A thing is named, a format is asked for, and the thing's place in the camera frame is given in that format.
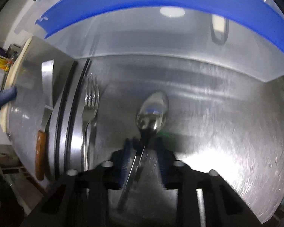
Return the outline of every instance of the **plastic handle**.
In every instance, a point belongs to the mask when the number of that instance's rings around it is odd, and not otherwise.
[[[40,181],[44,179],[45,143],[46,143],[46,133],[39,130],[37,135],[37,143],[36,143],[36,178]]]

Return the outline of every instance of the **metal spoon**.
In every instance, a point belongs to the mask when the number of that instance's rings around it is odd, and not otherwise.
[[[136,151],[129,175],[124,184],[121,197],[117,205],[117,211],[119,213],[124,210],[124,206],[133,183],[138,182],[140,178],[144,165],[144,153],[148,143],[151,137],[163,128],[168,109],[169,102],[167,95],[162,91],[156,91],[143,102],[141,108],[137,112],[136,124],[141,134],[140,144],[142,146],[141,149]]]

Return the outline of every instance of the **fork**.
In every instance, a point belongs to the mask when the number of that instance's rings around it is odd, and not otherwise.
[[[82,113],[82,131],[83,131],[83,169],[88,170],[89,164],[89,145],[91,140],[96,138],[97,112],[99,105],[99,88],[97,78],[92,74],[85,76],[85,96],[84,110]],[[91,132],[87,135],[88,125],[90,124]]]

